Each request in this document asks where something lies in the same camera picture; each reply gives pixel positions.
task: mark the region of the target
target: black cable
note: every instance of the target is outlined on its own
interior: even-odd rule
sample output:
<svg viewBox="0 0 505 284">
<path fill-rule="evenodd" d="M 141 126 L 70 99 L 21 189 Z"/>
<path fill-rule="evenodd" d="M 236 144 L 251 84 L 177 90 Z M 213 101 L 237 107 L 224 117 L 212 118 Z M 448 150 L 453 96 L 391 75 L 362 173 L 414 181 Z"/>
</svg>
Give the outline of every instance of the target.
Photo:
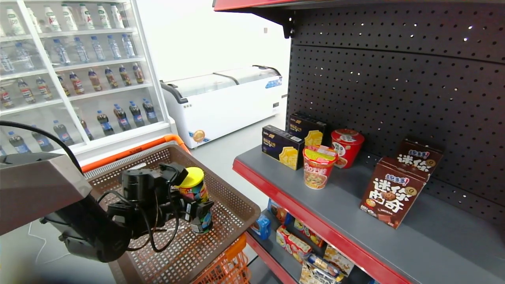
<svg viewBox="0 0 505 284">
<path fill-rule="evenodd" d="M 51 133 L 44 131 L 42 129 L 27 125 L 27 124 L 14 122 L 14 121 L 0 120 L 0 126 L 9 126 L 9 127 L 33 131 L 33 132 L 42 134 L 42 135 L 46 136 L 47 138 L 53 140 L 54 142 L 56 142 L 56 144 L 58 144 L 65 151 L 65 153 L 67 153 L 68 157 L 70 158 L 72 163 L 74 163 L 75 167 L 81 172 L 81 174 L 83 174 L 81 166 L 79 165 L 79 162 L 77 161 L 77 158 L 75 157 L 74 153 L 72 153 L 70 148 L 67 145 L 65 145 L 65 143 L 63 143 L 60 139 L 58 139 L 56 136 L 52 135 Z"/>
</svg>

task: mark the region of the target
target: dark snack box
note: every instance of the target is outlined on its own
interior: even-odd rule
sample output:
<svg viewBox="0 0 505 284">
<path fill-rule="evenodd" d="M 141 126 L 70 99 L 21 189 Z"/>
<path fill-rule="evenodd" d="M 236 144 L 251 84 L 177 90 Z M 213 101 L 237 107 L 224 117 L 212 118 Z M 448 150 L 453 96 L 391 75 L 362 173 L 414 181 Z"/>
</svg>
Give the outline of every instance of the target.
<svg viewBox="0 0 505 284">
<path fill-rule="evenodd" d="M 263 127 L 262 151 L 293 170 L 304 164 L 302 151 L 305 142 L 275 126 Z"/>
<path fill-rule="evenodd" d="M 401 141 L 398 152 L 396 152 L 396 159 L 431 175 L 442 160 L 443 150 L 441 146 L 429 144 L 408 135 Z"/>
<path fill-rule="evenodd" d="M 305 146 L 321 145 L 326 123 L 300 113 L 289 116 L 288 133 L 305 140 Z"/>
<path fill-rule="evenodd" d="M 427 172 L 383 157 L 375 166 L 360 209 L 396 229 L 428 178 Z"/>
</svg>

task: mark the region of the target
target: refrigerated display case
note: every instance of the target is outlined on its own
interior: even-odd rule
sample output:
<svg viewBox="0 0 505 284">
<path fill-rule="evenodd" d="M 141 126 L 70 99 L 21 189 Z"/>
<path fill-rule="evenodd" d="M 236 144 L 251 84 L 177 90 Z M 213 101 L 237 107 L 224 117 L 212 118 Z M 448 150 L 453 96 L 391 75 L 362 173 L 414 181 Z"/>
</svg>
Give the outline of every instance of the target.
<svg viewBox="0 0 505 284">
<path fill-rule="evenodd" d="M 2 1 L 0 25 L 1 120 L 57 134 L 80 162 L 176 133 L 135 1 Z M 9 127 L 0 146 L 63 152 Z"/>
</svg>

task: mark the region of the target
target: red shelf edge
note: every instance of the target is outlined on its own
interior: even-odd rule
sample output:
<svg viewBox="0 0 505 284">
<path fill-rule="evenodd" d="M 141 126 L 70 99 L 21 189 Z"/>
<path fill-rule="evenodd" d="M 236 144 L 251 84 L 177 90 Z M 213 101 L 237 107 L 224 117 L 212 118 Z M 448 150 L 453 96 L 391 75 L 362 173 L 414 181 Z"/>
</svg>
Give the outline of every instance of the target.
<svg viewBox="0 0 505 284">
<path fill-rule="evenodd" d="M 284 284 L 297 284 L 298 282 L 289 275 L 289 273 L 282 267 L 262 246 L 258 243 L 249 232 L 245 233 L 247 244 L 256 252 L 256 254 L 264 261 L 270 270 L 282 281 Z"/>
<path fill-rule="evenodd" d="M 375 280 L 379 281 L 380 283 L 387 284 L 410 284 L 410 282 L 398 274 L 398 272 L 392 270 L 387 265 L 383 264 L 377 258 L 372 256 L 370 253 L 356 245 L 351 240 L 347 239 L 344 235 L 326 224 L 320 217 L 316 216 L 313 212 L 303 208 L 291 196 L 275 187 L 269 181 L 265 180 L 263 177 L 258 175 L 255 171 L 248 168 L 245 164 L 238 161 L 237 159 L 233 161 L 233 170 L 245 178 L 247 181 L 252 183 L 256 188 L 261 190 L 269 198 L 273 199 L 281 207 L 285 208 L 297 218 L 299 217 L 299 220 L 302 223 L 306 224 L 321 238 L 326 240 L 326 242 L 329 244 L 337 244 L 336 247 L 343 254 L 348 256 L 357 266 L 362 267 L 366 273 L 373 277 Z"/>
</svg>

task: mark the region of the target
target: instant noodle cup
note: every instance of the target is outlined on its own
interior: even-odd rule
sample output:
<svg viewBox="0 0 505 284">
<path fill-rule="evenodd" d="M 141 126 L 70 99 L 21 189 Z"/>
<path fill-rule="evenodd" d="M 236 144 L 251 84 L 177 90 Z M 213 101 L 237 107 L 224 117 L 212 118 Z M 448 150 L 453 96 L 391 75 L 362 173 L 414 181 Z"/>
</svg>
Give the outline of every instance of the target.
<svg viewBox="0 0 505 284">
<path fill-rule="evenodd" d="M 331 169 L 338 160 L 337 152 L 326 146 L 308 146 L 304 149 L 305 185 L 320 190 L 328 182 Z"/>
<path fill-rule="evenodd" d="M 365 141 L 365 137 L 352 129 L 337 129 L 331 133 L 333 149 L 338 154 L 336 167 L 347 169 L 352 166 L 354 159 Z"/>
</svg>

